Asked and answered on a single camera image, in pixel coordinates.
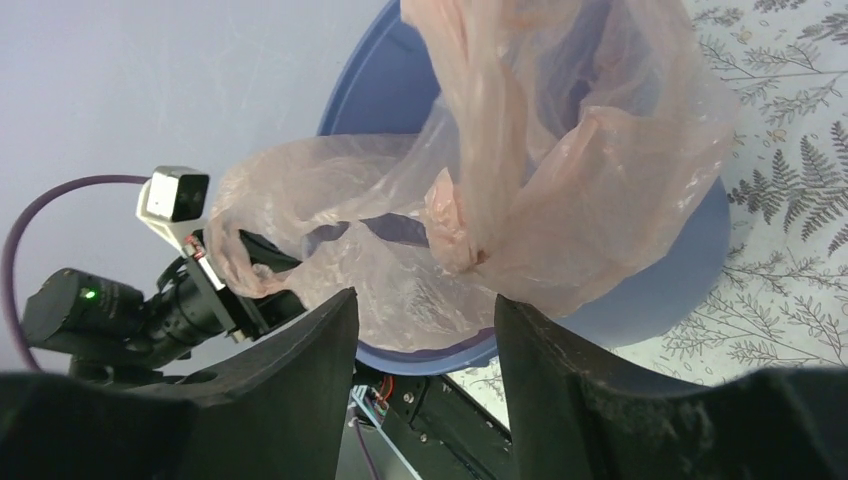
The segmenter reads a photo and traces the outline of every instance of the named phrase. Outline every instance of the white wall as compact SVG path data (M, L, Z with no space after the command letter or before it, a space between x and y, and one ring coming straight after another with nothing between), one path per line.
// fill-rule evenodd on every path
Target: white wall
M206 170L214 183L252 152L313 135L385 3L0 2L0 229L72 178L177 164ZM136 198L137 187L93 187L36 218L18 254L19 311L64 266L150 293L175 252L134 219ZM216 342L194 366L234 352ZM37 356L66 367L62 356ZM21 367L3 326L0 368Z

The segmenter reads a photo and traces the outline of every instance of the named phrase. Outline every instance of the trash bin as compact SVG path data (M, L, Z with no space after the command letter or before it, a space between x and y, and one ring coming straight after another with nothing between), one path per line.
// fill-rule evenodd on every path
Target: trash bin
M438 94L427 49L400 21L400 2L393 0L342 72L319 134L418 133ZM719 180L666 257L556 322L604 347L661 335L706 297L721 273L729 238L729 204ZM443 350L400 353L360 342L357 351L361 362L396 375L447 373L485 365L495 355L492 329Z

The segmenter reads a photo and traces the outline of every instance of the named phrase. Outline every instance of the knotted plastic bag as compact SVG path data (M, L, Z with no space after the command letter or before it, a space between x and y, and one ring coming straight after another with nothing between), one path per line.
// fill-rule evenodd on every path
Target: knotted plastic bag
M442 95L417 136L302 140L230 170L206 229L237 293L359 294L360 339L438 349L495 293L562 317L665 255L737 111L679 0L403 0ZM251 266L238 230L304 263Z

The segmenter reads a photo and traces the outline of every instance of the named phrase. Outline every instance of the translucent plastic bag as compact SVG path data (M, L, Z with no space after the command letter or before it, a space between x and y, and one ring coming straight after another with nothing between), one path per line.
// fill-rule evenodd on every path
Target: translucent plastic bag
M354 286L360 338L413 351L490 326L495 291L561 317L667 253L737 111L679 0L401 7L442 86L422 133L303 140L232 169L206 233L231 288L312 307ZM304 264L251 268L238 229Z

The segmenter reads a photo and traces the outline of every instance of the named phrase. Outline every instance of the tablecloth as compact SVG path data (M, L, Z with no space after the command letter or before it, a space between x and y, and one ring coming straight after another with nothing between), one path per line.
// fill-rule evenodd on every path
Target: tablecloth
M704 55L742 103L722 172L731 248L704 302L614 352L717 385L766 366L848 361L848 4L686 0ZM451 374L508 425L498 359Z

